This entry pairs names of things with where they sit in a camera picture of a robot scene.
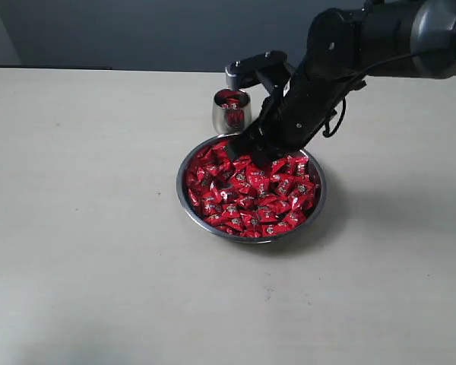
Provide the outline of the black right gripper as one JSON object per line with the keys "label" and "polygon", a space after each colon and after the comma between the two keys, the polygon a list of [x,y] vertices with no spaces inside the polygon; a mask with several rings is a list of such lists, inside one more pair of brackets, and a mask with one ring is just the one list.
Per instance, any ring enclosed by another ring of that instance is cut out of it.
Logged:
{"label": "black right gripper", "polygon": [[325,78],[315,71],[314,59],[304,57],[287,93],[263,109],[253,128],[230,137],[226,155],[231,162],[249,156],[257,167],[270,167],[285,154],[305,147],[345,96],[361,88],[363,79],[354,71],[341,78]]}

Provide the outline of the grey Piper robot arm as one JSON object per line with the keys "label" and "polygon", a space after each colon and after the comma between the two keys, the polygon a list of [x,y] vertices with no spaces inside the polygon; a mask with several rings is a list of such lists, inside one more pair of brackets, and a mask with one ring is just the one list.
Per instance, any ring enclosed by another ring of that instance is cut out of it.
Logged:
{"label": "grey Piper robot arm", "polygon": [[292,67],[268,51],[226,67],[230,89],[262,85],[258,117],[229,142],[228,156],[264,166],[303,149],[318,133],[333,136],[350,92],[366,77],[447,79],[456,75],[456,1],[367,1],[330,8],[312,22],[306,54]]}

